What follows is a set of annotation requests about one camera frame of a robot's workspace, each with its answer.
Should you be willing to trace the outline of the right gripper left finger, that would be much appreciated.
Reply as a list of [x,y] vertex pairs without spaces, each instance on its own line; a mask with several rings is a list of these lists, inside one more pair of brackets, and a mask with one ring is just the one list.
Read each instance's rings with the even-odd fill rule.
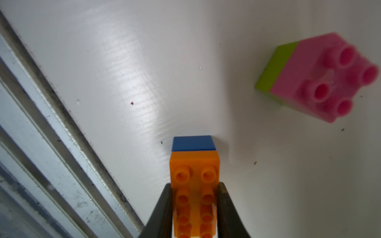
[[173,195],[168,183],[139,238],[171,238],[173,226]]

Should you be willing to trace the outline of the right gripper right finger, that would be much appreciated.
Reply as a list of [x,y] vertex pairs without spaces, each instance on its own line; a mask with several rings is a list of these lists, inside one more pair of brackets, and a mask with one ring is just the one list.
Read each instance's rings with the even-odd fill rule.
[[223,182],[217,187],[217,232],[219,238],[250,238]]

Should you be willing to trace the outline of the long orange lego brick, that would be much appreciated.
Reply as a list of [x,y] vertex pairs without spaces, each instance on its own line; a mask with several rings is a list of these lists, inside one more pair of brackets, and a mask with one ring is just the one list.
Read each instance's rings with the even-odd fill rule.
[[177,151],[170,157],[176,238],[212,238],[217,230],[220,158],[215,150]]

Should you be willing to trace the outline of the blue lego brick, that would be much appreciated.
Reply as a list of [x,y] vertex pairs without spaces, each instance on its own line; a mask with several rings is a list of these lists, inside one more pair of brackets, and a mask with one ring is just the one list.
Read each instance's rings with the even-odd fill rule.
[[172,152],[180,151],[215,151],[211,135],[177,136],[173,139]]

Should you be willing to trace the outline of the pink lego brick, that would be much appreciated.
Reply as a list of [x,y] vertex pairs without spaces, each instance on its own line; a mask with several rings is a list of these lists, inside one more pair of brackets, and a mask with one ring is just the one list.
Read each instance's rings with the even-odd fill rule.
[[300,41],[270,93],[285,105],[328,123],[347,116],[358,91],[380,68],[337,33]]

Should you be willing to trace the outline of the lime green lego brick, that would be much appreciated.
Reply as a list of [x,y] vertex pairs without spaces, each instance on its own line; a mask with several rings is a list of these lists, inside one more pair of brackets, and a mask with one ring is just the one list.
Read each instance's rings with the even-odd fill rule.
[[281,105],[285,105],[285,103],[277,96],[273,95],[270,91],[298,44],[299,41],[296,41],[277,46],[257,83],[255,84],[256,90],[259,90]]

